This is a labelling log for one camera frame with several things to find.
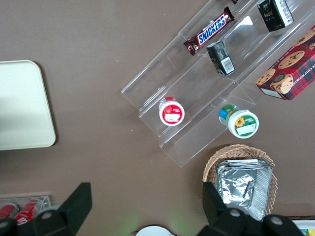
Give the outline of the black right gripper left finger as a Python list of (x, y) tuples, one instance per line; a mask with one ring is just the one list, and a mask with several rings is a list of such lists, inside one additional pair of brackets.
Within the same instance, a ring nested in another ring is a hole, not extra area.
[(89, 182), (82, 182), (58, 207), (45, 209), (31, 221), (18, 225), (15, 219), (0, 221), (2, 236), (75, 236), (93, 206)]

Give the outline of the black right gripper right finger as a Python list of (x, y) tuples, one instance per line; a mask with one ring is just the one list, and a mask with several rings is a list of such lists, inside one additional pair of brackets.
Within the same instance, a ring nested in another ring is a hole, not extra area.
[(301, 236), (300, 229), (287, 217), (267, 215), (253, 219), (237, 208), (228, 208), (211, 182), (203, 183), (203, 209), (208, 220), (199, 236)]

